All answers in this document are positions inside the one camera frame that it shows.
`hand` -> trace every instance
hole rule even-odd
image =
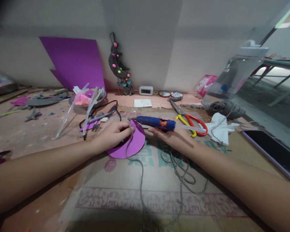
[[[129,123],[117,121],[112,122],[105,129],[103,129],[101,134],[99,134],[93,142],[99,148],[99,151],[103,152],[117,146],[121,141],[130,135],[131,130],[129,128]]]
[[[174,120],[167,117],[163,117],[163,119]],[[153,133],[155,136],[165,141],[172,148],[174,148],[175,150],[179,151],[180,153],[184,155],[186,155],[187,153],[187,146],[193,147],[193,145],[195,144],[195,141],[189,135],[188,130],[185,130],[182,128],[175,128],[174,131],[168,131],[164,133],[159,128],[150,127],[148,131]]]

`red scissors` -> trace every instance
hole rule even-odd
[[[184,112],[183,112],[183,111],[182,111],[182,110],[181,110],[181,109],[180,109],[180,108],[175,104],[174,101],[170,100],[170,102],[171,102],[172,106],[174,107],[174,109],[176,110],[176,112],[178,113],[178,117],[177,117],[177,118],[179,118],[179,119],[180,119],[180,120],[181,120],[181,121],[182,121],[186,126],[193,126],[193,127],[194,127],[194,125],[193,125],[193,123],[192,123],[192,121],[191,121],[191,119],[190,119],[190,118],[192,118],[192,119],[194,119],[195,121],[197,121],[198,123],[200,123],[204,129],[206,129],[206,132],[204,132],[204,133],[202,133],[202,132],[198,132],[198,131],[194,131],[194,130],[191,130],[192,135],[190,135],[190,136],[191,136],[192,138],[195,138],[196,136],[203,137],[203,136],[207,135],[208,130],[207,130],[207,127],[206,127],[206,125],[205,125],[204,122],[202,122],[200,119],[198,119],[198,118],[192,116],[191,114],[185,114],[185,113],[184,113]],[[184,116],[187,118],[188,122],[186,122],[185,119],[183,119],[182,115],[184,115]]]

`purple foam circle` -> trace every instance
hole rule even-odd
[[[133,156],[136,153],[138,153],[142,149],[145,143],[145,131],[142,128],[142,126],[134,120],[131,120],[130,123],[131,123],[131,126],[135,128],[135,132],[133,133],[132,141],[130,145],[128,146],[128,150],[127,150],[128,157]],[[106,153],[108,153],[111,157],[116,158],[116,159],[125,159],[126,148],[127,148],[128,142],[129,140],[127,140],[127,142],[125,142],[125,144],[122,145],[121,147],[108,149],[106,150]]]

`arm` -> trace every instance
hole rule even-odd
[[[128,122],[113,122],[93,140],[36,152],[0,164],[0,213],[130,135]]]
[[[183,129],[148,131],[196,162],[274,230],[290,231],[290,182],[198,143]]]

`forearm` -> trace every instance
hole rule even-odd
[[[26,155],[0,165],[0,213],[102,152],[83,141]]]
[[[195,142],[182,152],[277,231],[290,231],[290,182]]]

